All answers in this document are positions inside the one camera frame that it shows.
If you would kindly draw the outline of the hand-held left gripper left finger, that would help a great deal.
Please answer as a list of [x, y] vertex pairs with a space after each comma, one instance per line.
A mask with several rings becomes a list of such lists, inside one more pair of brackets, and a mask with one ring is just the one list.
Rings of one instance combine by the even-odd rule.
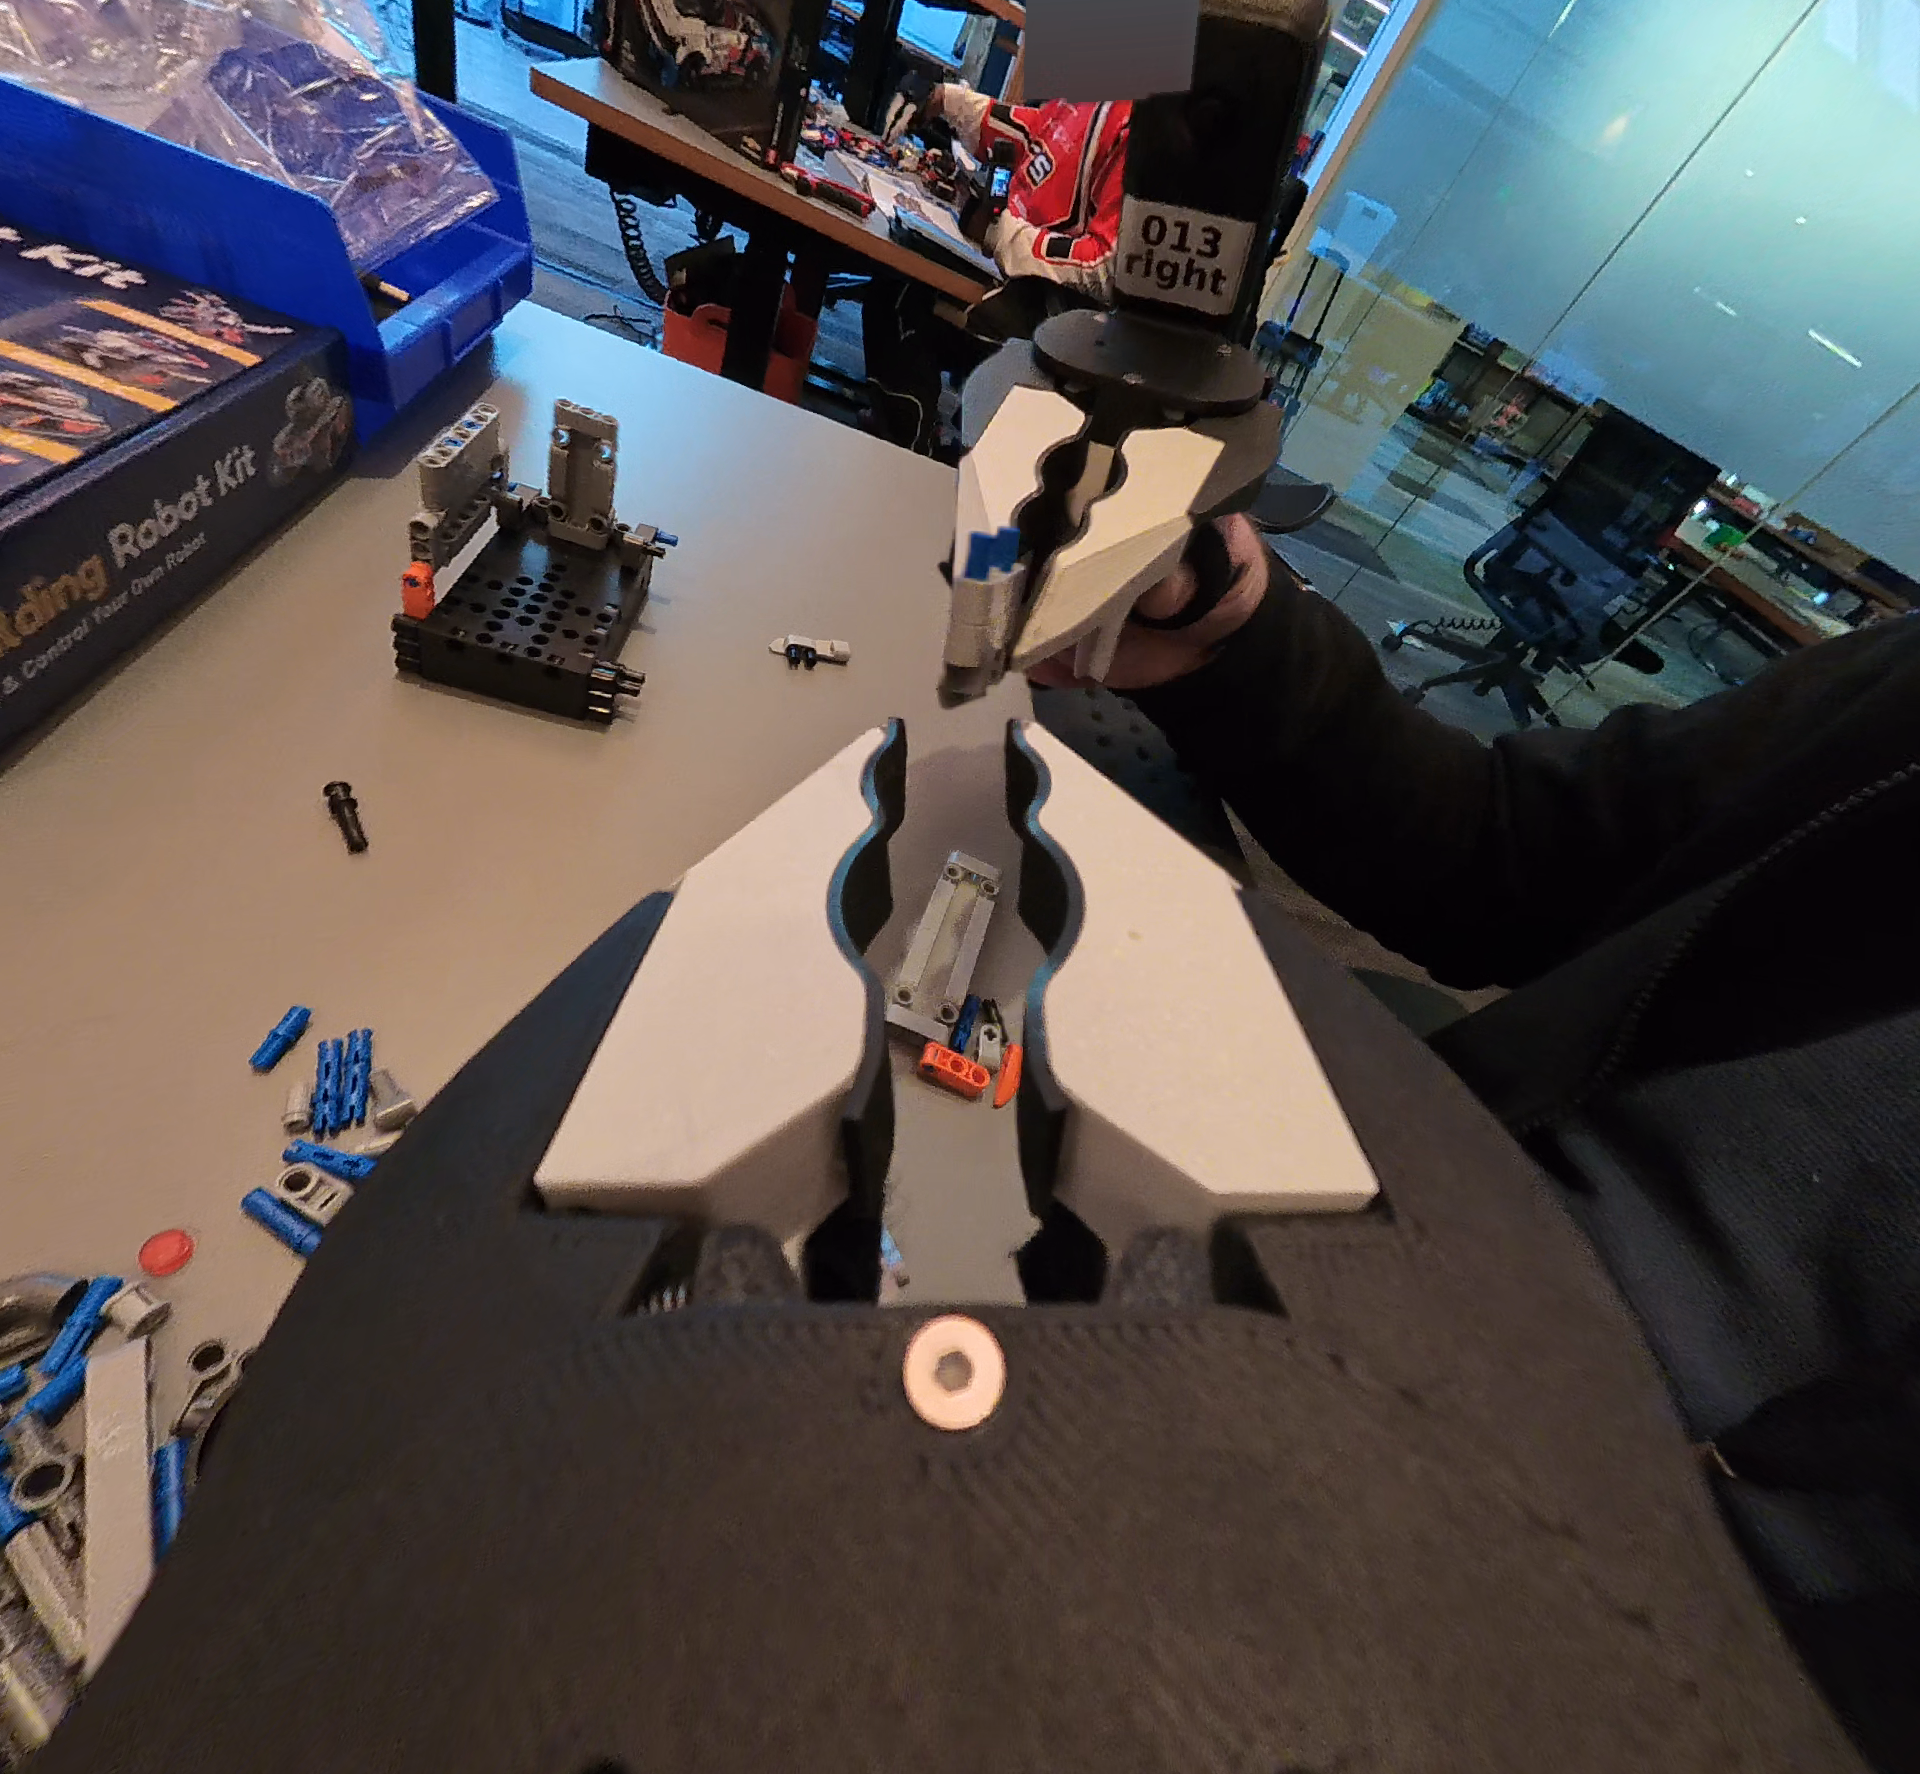
[[554, 1210], [813, 1235], [883, 1212], [894, 1085], [867, 960], [906, 731], [865, 731], [675, 886], [541, 1158]]

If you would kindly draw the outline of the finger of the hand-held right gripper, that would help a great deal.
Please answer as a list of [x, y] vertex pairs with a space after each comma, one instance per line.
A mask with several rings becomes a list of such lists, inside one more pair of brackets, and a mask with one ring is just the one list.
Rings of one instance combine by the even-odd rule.
[[1093, 498], [1081, 530], [1059, 546], [1024, 604], [1008, 665], [1022, 674], [1070, 656], [1077, 681], [1103, 683], [1137, 603], [1180, 562], [1227, 444], [1203, 433], [1132, 433], [1117, 491]]
[[1081, 540], [1094, 505], [1093, 415], [1059, 393], [1008, 394], [963, 460], [957, 578], [974, 577], [974, 536], [1016, 528], [1035, 593], [1085, 586]]

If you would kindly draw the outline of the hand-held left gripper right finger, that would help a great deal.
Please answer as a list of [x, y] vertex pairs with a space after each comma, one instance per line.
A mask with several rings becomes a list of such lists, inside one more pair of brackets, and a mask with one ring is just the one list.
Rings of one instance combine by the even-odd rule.
[[1007, 729], [1040, 946], [1016, 1101], [1029, 1210], [1146, 1231], [1346, 1217], [1380, 1183], [1237, 879], [1035, 723]]

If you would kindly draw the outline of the grey building beam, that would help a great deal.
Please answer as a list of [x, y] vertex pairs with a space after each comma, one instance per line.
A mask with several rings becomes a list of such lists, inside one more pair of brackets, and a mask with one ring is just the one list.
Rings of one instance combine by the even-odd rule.
[[890, 1028], [951, 1042], [974, 992], [1000, 886], [996, 865], [964, 850], [946, 857], [905, 959], [886, 982], [883, 1019]]
[[949, 625], [937, 688], [943, 706], [977, 702], [1000, 681], [1007, 665], [1010, 619], [1019, 611], [1016, 590], [1019, 577], [1008, 573], [992, 573], [982, 578], [957, 577], [951, 584]]

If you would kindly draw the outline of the small orange connector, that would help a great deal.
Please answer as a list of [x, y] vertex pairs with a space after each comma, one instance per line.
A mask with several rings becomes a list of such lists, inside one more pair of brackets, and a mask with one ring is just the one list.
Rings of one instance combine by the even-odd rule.
[[988, 1066], [949, 1042], [926, 1040], [914, 1075], [926, 1087], [967, 1103], [990, 1101], [1007, 1108], [1020, 1091], [1024, 1073], [1024, 1045], [1010, 1042], [999, 1050], [999, 1066]]

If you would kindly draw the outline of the blue plastic bin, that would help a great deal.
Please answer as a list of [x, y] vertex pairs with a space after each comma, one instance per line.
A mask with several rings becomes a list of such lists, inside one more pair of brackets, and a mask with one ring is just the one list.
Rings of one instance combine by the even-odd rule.
[[463, 106], [420, 98], [492, 180], [495, 203], [377, 272], [409, 295], [378, 316], [326, 204], [270, 178], [3, 82], [5, 218], [132, 268], [159, 268], [297, 322], [336, 329], [360, 443], [468, 357], [533, 295], [517, 144]]

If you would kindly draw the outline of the person's right forearm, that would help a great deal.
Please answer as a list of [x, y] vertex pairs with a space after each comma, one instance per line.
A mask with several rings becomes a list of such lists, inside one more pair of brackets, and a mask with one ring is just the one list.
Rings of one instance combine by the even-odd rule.
[[1516, 991], [1722, 892], [1745, 970], [1916, 995], [1915, 616], [1680, 708], [1482, 742], [1275, 574], [1203, 665], [1130, 696], [1299, 886], [1446, 986]]

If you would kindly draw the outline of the person's right hand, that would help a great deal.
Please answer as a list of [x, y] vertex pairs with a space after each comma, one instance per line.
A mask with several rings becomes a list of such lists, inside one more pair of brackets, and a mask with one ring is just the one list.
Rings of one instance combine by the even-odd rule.
[[1155, 654], [1208, 652], [1252, 619], [1268, 586], [1270, 556], [1258, 528], [1243, 513], [1224, 514], [1194, 530], [1171, 574], [1134, 603], [1127, 625], [1146, 636]]

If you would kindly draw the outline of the black office chair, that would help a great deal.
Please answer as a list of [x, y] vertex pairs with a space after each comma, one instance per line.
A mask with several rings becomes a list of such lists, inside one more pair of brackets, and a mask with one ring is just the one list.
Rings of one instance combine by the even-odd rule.
[[1589, 538], [1540, 500], [1461, 564], [1476, 612], [1396, 620], [1379, 649], [1396, 654], [1417, 642], [1458, 659], [1452, 670], [1405, 687], [1415, 705], [1468, 687], [1478, 699], [1500, 696], [1521, 731], [1560, 727], [1544, 685], [1557, 672], [1582, 679], [1624, 649], [1631, 633], [1621, 614], [1640, 604], [1656, 564], [1652, 544], [1613, 532]]

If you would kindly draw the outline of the background wooden desk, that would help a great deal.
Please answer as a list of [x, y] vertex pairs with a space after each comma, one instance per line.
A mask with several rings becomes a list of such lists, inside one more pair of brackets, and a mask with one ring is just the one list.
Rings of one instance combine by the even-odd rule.
[[[846, 98], [859, 127], [883, 117], [885, 76], [893, 63], [906, 0], [869, 0], [855, 27]], [[1019, 0], [921, 0], [1022, 30]], [[893, 240], [877, 218], [856, 218], [801, 194], [778, 172], [760, 168], [709, 130], [665, 106], [602, 58], [533, 71], [534, 94], [589, 124], [586, 172], [616, 193], [665, 193], [709, 211], [743, 232], [741, 276], [720, 372], [762, 389], [789, 287], [807, 312], [819, 312], [833, 275], [889, 272], [952, 303], [972, 304], [986, 283]]]

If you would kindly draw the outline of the dark printed box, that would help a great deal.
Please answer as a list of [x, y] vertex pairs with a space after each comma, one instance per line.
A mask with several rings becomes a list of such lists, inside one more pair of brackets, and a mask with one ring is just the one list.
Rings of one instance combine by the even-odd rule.
[[778, 172], [801, 148], [830, 0], [596, 0], [612, 71]]

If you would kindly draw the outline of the person's dark clothing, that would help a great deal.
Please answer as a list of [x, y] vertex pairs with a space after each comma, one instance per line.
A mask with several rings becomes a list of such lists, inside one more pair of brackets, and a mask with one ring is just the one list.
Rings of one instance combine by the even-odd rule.
[[1916, 619], [1452, 754], [1455, 1070], [1608, 1266], [1789, 1639], [1916, 1770]]

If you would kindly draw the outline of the pile of building kit parts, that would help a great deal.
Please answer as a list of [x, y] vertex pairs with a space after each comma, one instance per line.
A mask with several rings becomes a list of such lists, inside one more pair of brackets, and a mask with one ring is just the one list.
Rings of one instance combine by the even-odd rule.
[[[418, 1115], [371, 1027], [322, 1039], [292, 1077], [272, 1172], [243, 1194], [243, 1220], [295, 1262], [312, 1259]], [[53, 1738], [127, 1632], [255, 1354], [225, 1334], [170, 1340], [167, 1284], [191, 1265], [145, 1279], [136, 1251], [127, 1273], [5, 1276], [5, 1770]]]

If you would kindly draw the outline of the robot kit box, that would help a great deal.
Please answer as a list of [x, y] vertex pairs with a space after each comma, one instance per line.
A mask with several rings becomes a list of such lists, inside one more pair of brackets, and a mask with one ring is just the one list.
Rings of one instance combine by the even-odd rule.
[[332, 329], [5, 221], [5, 753], [338, 480], [348, 360]]

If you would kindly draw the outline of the clear plastic bag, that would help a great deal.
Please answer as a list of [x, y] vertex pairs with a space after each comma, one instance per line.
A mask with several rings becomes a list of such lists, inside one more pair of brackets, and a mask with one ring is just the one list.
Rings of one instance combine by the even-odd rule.
[[499, 199], [367, 0], [3, 0], [3, 71], [322, 203], [360, 271]]

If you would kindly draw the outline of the black base plate assembly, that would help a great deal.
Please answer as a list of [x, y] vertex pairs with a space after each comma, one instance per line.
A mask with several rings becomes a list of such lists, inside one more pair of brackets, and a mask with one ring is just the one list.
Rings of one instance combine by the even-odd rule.
[[478, 400], [415, 463], [418, 500], [393, 619], [396, 674], [611, 727], [647, 677], [622, 652], [680, 538], [616, 514], [618, 423], [561, 396], [541, 488], [517, 480]]

